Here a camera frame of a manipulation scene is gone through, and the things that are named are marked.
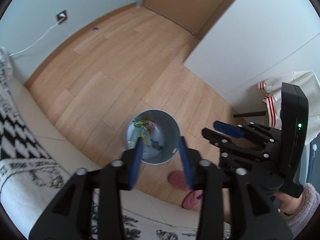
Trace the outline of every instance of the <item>blue gripper pad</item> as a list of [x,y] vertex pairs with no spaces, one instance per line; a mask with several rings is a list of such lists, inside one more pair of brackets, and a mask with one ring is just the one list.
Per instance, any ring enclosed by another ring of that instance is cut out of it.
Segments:
[[142,154],[143,154],[143,141],[141,138],[138,139],[136,146],[134,148],[134,157],[132,164],[129,168],[129,186],[133,189],[133,186],[137,183],[139,168],[141,164]]
[[239,139],[239,138],[243,138],[244,135],[243,133],[240,131],[239,128],[234,127],[233,125],[230,124],[226,124],[224,122],[220,122],[220,121],[215,121],[213,123],[213,128],[218,131],[218,132],[222,132],[228,136],[231,136],[235,139]]
[[190,188],[192,188],[192,178],[194,174],[188,159],[186,144],[183,142],[182,137],[179,138],[179,153],[183,166],[184,176],[186,177],[186,183]]

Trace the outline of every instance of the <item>white cable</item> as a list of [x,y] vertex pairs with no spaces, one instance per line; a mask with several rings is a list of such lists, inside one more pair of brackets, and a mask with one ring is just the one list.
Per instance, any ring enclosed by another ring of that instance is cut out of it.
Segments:
[[34,45],[36,45],[44,36],[46,36],[46,35],[49,33],[49,31],[51,31],[55,26],[57,26],[57,25],[58,25],[60,22],[62,22],[65,18],[66,18],[66,16],[63,14],[63,18],[61,18],[55,25],[51,26],[51,27],[45,32],[45,34],[43,34],[34,44],[30,45],[29,47],[25,48],[25,49],[22,50],[22,51],[13,53],[13,54],[9,55],[8,57],[11,57],[11,56],[13,56],[13,55],[22,53],[22,52],[26,51],[27,49],[30,49],[31,47],[33,47]]

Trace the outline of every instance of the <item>trash can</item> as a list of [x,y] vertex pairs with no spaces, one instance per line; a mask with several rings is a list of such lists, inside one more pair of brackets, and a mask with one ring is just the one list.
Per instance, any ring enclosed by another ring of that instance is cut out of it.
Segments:
[[127,149],[134,148],[137,136],[141,136],[144,142],[142,161],[162,164],[177,152],[180,128],[170,114],[150,109],[137,114],[130,121],[125,133]]

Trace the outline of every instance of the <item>fuzzy pink sleeve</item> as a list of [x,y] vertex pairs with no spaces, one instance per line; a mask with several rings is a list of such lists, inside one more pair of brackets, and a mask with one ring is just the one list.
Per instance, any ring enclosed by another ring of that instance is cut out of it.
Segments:
[[282,214],[294,237],[307,225],[320,204],[320,195],[311,184],[307,183],[305,185],[303,194],[302,206],[295,214],[291,216]]

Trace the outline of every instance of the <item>wall outlet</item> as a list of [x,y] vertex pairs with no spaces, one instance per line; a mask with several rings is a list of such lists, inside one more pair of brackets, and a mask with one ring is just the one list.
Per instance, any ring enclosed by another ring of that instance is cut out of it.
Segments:
[[60,21],[63,18],[63,17],[60,16],[60,14],[62,14],[62,13],[64,13],[66,15],[66,18],[64,20],[62,20],[59,24],[61,24],[61,23],[65,22],[66,20],[68,20],[67,10],[64,10],[64,11],[62,11],[62,12],[60,12],[60,13],[58,13],[56,15],[57,22]]

